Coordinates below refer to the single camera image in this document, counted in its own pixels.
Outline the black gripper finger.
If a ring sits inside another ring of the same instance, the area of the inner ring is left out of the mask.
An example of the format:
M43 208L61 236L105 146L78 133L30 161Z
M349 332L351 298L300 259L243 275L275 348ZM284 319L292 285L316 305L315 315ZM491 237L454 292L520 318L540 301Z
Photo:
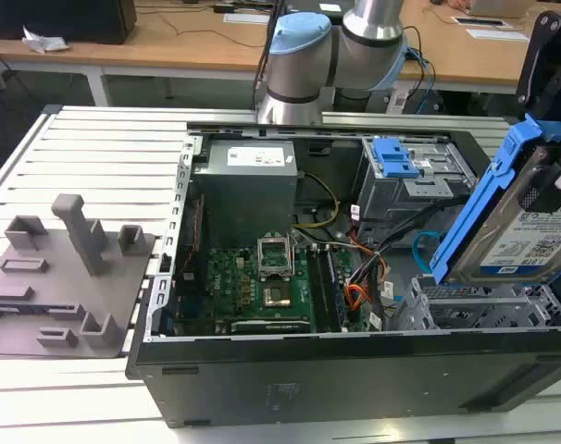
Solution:
M535 164L517 200L526 212L556 212L561 207L561 142L538 146Z
M531 117L561 121L561 12L548 9L536 18L516 97Z

